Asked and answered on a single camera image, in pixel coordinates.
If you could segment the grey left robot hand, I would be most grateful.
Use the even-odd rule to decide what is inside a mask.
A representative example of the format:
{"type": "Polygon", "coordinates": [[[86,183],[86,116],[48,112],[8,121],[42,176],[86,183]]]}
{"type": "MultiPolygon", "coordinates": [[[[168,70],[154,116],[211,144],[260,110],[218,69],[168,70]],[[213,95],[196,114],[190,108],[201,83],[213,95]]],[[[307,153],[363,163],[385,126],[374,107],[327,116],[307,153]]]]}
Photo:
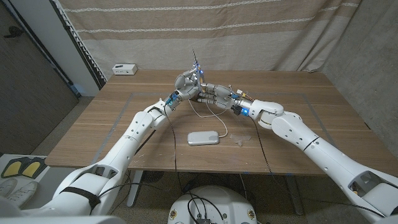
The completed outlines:
{"type": "Polygon", "coordinates": [[[175,91],[169,96],[166,103],[173,109],[180,104],[181,101],[194,98],[203,92],[201,83],[204,82],[203,71],[197,63],[186,72],[180,74],[175,80],[175,91]]]}

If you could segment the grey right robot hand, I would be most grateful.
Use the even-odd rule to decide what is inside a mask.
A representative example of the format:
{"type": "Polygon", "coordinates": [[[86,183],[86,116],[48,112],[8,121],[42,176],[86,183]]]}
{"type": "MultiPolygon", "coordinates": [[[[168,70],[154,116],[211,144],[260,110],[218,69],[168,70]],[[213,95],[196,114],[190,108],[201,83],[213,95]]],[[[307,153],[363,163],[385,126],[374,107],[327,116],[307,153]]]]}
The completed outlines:
{"type": "Polygon", "coordinates": [[[230,109],[233,106],[241,106],[250,108],[254,100],[249,100],[238,95],[230,88],[222,85],[214,85],[212,83],[202,83],[203,93],[198,94],[198,102],[211,103],[222,109],[230,109]]]}

